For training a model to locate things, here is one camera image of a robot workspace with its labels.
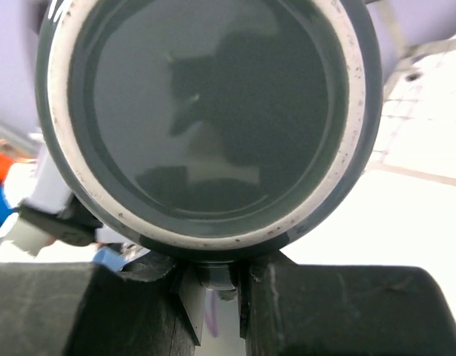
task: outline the white grid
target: white grid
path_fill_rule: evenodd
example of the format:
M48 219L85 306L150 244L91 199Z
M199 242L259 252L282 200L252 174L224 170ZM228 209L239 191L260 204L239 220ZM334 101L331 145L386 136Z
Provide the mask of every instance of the white grid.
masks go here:
M450 178L456 185L456 50L424 57L384 103L370 167Z

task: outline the red object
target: red object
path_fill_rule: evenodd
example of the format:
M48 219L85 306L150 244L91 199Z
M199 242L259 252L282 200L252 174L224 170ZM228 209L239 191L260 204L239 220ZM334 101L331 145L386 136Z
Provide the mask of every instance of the red object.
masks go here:
M7 178L8 171L15 161L4 153L0 152L0 185L2 185Z

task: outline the black block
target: black block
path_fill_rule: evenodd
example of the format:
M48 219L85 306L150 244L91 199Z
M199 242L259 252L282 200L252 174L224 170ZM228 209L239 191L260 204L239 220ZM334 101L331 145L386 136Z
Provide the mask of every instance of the black block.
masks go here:
M169 280L91 264L0 264L0 355L190 356Z
M420 268L251 266L248 355L455 356L456 324Z

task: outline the circular disc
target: circular disc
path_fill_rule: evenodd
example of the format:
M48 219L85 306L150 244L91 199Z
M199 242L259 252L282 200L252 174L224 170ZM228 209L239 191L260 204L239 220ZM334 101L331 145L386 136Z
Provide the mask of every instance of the circular disc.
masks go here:
M299 237L377 130L377 43L351 2L53 3L37 96L68 184L169 254L232 259Z

